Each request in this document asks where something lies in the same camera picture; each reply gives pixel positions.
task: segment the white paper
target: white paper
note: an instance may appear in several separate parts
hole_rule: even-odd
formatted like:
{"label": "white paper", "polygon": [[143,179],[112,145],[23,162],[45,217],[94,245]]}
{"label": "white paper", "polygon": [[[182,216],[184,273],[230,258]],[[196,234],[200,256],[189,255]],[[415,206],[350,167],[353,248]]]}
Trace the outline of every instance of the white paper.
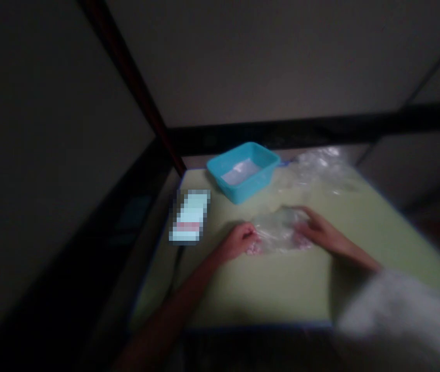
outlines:
{"label": "white paper", "polygon": [[233,169],[221,178],[231,186],[238,185],[261,170],[250,158],[234,165]]}

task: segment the blurred object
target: blurred object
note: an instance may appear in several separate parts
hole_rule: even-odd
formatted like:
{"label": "blurred object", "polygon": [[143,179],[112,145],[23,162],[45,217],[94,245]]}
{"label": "blurred object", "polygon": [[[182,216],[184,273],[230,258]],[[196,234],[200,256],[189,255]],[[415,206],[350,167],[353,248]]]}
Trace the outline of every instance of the blurred object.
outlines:
{"label": "blurred object", "polygon": [[304,235],[294,232],[296,223],[308,219],[303,211],[288,207],[282,207],[274,213],[257,215],[252,224],[261,241],[250,247],[247,254],[284,253],[311,248],[313,244]]}
{"label": "blurred object", "polygon": [[196,245],[203,237],[210,190],[178,191],[175,213],[169,231],[172,245]]}
{"label": "blurred object", "polygon": [[347,157],[339,147],[322,147],[305,151],[296,156],[288,168],[292,171],[277,179],[274,190],[283,192],[290,188],[301,188],[305,193],[311,190],[312,182],[319,177],[331,194],[340,195],[357,191],[355,177],[349,172]]}

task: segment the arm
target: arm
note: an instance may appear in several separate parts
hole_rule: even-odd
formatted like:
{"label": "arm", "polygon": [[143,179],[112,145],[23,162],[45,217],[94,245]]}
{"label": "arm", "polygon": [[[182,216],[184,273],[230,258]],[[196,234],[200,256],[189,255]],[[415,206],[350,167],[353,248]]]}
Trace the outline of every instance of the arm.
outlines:
{"label": "arm", "polygon": [[257,239],[256,230],[251,223],[235,226],[126,345],[114,365],[115,369],[119,372],[148,371],[159,367],[168,356],[216,270],[245,252]]}
{"label": "arm", "polygon": [[346,238],[343,233],[311,208],[294,208],[303,210],[309,216],[309,221],[296,225],[295,230],[313,243],[318,244],[328,253],[364,269],[376,272],[382,268],[373,257]]}

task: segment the crumpled plastic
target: crumpled plastic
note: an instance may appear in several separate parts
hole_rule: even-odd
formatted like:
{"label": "crumpled plastic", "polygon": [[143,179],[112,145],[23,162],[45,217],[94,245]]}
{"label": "crumpled plastic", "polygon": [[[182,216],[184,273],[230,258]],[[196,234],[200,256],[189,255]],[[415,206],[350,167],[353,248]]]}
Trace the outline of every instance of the crumpled plastic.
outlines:
{"label": "crumpled plastic", "polygon": [[277,192],[300,188],[305,193],[311,190],[311,184],[320,178],[331,194],[340,195],[346,191],[356,191],[355,180],[350,172],[345,154],[338,147],[323,147],[305,151],[289,163],[291,171],[279,178],[273,187]]}
{"label": "crumpled plastic", "polygon": [[247,250],[249,255],[285,253],[292,250],[307,250],[311,241],[294,230],[297,223],[306,222],[308,216],[298,209],[281,207],[276,212],[259,214],[252,219],[259,241]]}

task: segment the hand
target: hand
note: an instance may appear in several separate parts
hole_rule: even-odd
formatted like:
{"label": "hand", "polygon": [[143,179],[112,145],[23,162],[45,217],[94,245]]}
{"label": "hand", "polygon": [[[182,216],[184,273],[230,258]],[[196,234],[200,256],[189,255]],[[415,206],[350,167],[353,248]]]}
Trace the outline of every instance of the hand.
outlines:
{"label": "hand", "polygon": [[300,223],[294,229],[306,238],[318,244],[329,253],[346,258],[354,264],[370,271],[379,271],[382,266],[369,254],[345,237],[343,233],[332,226],[330,222],[308,207],[301,209],[309,216],[307,223]]}
{"label": "hand", "polygon": [[254,225],[244,222],[230,230],[213,254],[220,259],[221,263],[224,263],[237,258],[259,240]]}
{"label": "hand", "polygon": [[308,207],[293,207],[300,209],[309,216],[307,223],[300,223],[294,226],[294,229],[303,234],[306,238],[326,249],[330,253],[336,253],[342,256],[352,256],[357,246],[343,233],[338,231],[321,215]]}

